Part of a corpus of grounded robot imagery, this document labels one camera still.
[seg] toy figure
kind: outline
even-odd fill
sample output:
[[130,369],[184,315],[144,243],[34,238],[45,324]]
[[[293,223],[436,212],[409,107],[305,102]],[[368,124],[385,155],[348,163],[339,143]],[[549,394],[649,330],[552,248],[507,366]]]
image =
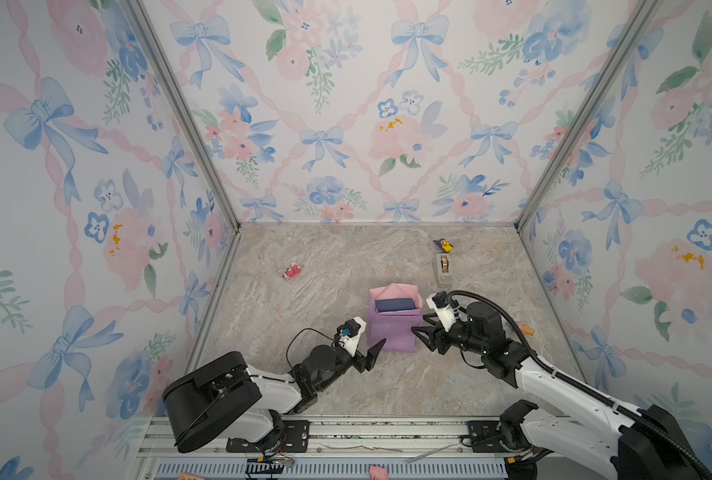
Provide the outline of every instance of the toy figure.
[[284,275],[282,275],[286,279],[293,278],[295,275],[299,274],[302,272],[302,268],[300,265],[297,264],[297,262],[292,262],[289,265],[289,268],[287,268],[287,271],[284,272]]
[[434,243],[435,243],[439,248],[441,248],[442,250],[444,250],[444,252],[446,252],[446,253],[449,253],[449,252],[452,251],[452,248],[453,248],[453,247],[452,247],[452,244],[450,244],[449,242],[447,242],[447,241],[446,241],[445,239],[443,239],[443,238],[442,238],[441,240],[434,240]]

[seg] purple bag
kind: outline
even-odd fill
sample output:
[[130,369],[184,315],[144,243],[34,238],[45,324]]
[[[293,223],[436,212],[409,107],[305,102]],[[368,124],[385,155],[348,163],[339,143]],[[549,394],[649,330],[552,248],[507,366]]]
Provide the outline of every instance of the purple bag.
[[[376,300],[392,300],[411,298],[414,301],[413,310],[398,312],[378,312]],[[414,341],[417,337],[411,328],[423,321],[423,298],[416,285],[406,283],[391,283],[389,286],[373,288],[369,291],[369,314],[367,334],[369,345],[386,339],[385,352],[414,352]]]

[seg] pink toy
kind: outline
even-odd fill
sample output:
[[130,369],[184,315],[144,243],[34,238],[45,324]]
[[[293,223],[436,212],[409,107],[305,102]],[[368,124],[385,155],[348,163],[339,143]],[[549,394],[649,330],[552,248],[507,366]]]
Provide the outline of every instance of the pink toy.
[[292,262],[289,265],[289,268],[287,268],[287,271],[284,272],[284,275],[282,275],[286,279],[293,278],[295,275],[299,274],[302,272],[302,268],[300,265],[297,264],[297,262]]

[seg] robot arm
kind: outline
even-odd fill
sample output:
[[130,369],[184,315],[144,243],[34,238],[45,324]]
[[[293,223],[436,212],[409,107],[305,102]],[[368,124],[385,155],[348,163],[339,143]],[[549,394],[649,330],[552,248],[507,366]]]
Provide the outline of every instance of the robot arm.
[[385,340],[362,355],[366,325],[359,317],[345,322],[331,345],[316,346],[289,373],[257,370],[230,352],[175,380],[162,398],[178,451],[203,447],[224,430],[258,452],[272,448],[284,433],[280,414],[303,412],[351,367],[372,370]]
[[[451,299],[454,295],[478,301],[464,310]],[[578,421],[554,417],[520,400],[500,416],[498,437],[506,447],[549,448],[610,479],[712,480],[672,415],[658,406],[638,409],[556,369],[529,347],[510,315],[491,300],[453,291],[436,293],[427,302],[436,312],[424,316],[431,326],[412,331],[429,350],[443,355],[456,346],[475,352],[483,364],[476,368],[545,399]],[[502,317],[521,342],[506,338]]]

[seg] floral wallpaper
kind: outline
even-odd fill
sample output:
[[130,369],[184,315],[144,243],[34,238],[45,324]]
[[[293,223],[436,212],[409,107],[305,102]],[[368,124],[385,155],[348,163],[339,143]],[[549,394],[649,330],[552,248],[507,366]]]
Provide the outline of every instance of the floral wallpaper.
[[591,382],[712,470],[712,2],[657,15],[522,235]]
[[0,2],[0,480],[125,478],[229,227],[119,5]]
[[514,221],[636,5],[142,3],[240,220],[323,223]]

